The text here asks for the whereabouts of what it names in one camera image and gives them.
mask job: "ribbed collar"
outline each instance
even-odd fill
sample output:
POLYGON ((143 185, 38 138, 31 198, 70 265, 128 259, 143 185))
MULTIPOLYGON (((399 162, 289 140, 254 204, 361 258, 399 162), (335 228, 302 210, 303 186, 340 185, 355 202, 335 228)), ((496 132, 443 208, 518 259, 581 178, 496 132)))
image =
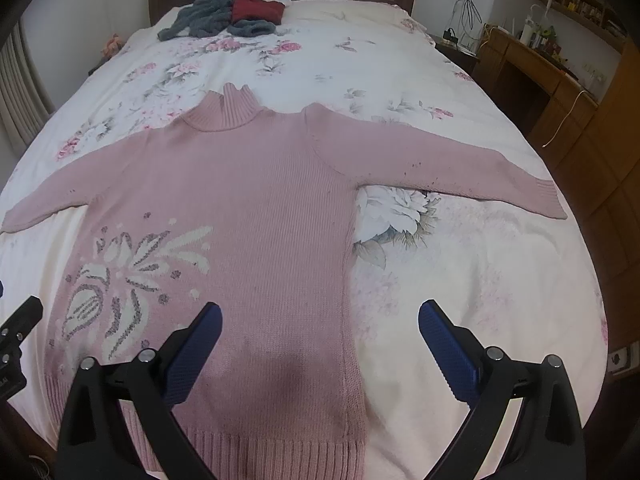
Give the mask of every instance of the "ribbed collar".
POLYGON ((201 132, 219 132, 247 124, 260 110, 262 107, 247 85, 238 90, 232 83, 225 83, 223 94, 207 92, 200 104, 182 118, 201 132))

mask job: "bedside table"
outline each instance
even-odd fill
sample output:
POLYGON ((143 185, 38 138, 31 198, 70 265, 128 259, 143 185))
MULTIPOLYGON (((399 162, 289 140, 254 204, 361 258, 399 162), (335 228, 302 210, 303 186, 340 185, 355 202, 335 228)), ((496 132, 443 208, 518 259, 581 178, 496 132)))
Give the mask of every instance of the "bedside table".
POLYGON ((436 42, 436 50, 438 52, 443 53, 447 59, 453 61, 456 65, 458 65, 462 70, 471 75, 478 62, 478 56, 467 52, 466 50, 458 49, 455 44, 443 40, 439 36, 434 36, 430 34, 433 38, 433 41, 436 42))

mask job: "bed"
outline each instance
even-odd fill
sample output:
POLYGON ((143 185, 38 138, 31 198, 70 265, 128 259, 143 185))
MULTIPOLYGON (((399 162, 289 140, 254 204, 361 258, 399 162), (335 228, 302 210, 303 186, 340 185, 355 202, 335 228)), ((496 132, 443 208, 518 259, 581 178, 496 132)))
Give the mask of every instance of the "bed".
MULTIPOLYGON (((168 124, 225 82, 249 85, 261 104, 280 112, 320 102, 360 120, 403 122, 492 148, 549 178, 516 127, 411 19, 413 0, 282 0, 287 8, 275 34, 159 42, 175 7, 190 1, 149 1, 152 27, 133 34, 49 120, 2 192, 0 216, 58 168, 168 124)), ((350 283, 369 418, 367 480, 424 478, 468 411, 417 330, 417 309, 429 298, 453 323, 511 358, 560 355, 586 422, 606 368, 607 325, 590 256, 561 194, 560 200, 569 215, 564 221, 501 202, 360 189, 350 283)), ((28 231, 0 235, 0 319, 30 294, 45 307, 22 345, 28 386, 12 405, 52 445, 58 420, 42 382, 47 322, 55 322, 47 308, 85 211, 70 208, 28 231)), ((512 402, 479 478, 497 466, 517 411, 512 402)))

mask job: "gray blanket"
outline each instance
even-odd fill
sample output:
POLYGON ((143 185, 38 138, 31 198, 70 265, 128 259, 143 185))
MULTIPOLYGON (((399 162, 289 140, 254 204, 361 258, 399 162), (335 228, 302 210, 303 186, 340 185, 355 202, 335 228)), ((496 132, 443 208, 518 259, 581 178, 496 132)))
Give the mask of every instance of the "gray blanket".
POLYGON ((276 26, 266 20, 240 20, 231 25, 233 4, 234 0, 195 0, 193 5, 180 9, 171 27, 158 32, 158 39, 175 38, 187 27, 194 38, 216 36, 227 27, 229 33, 244 38, 271 34, 276 30, 276 26))

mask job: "gray curtain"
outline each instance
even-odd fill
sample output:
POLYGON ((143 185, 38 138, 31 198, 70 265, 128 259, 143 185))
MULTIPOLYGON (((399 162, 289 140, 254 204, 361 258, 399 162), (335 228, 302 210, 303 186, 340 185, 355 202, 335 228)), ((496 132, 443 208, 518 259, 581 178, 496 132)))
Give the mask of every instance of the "gray curtain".
POLYGON ((20 23, 0 51, 0 121, 21 156, 53 111, 28 57, 20 23))

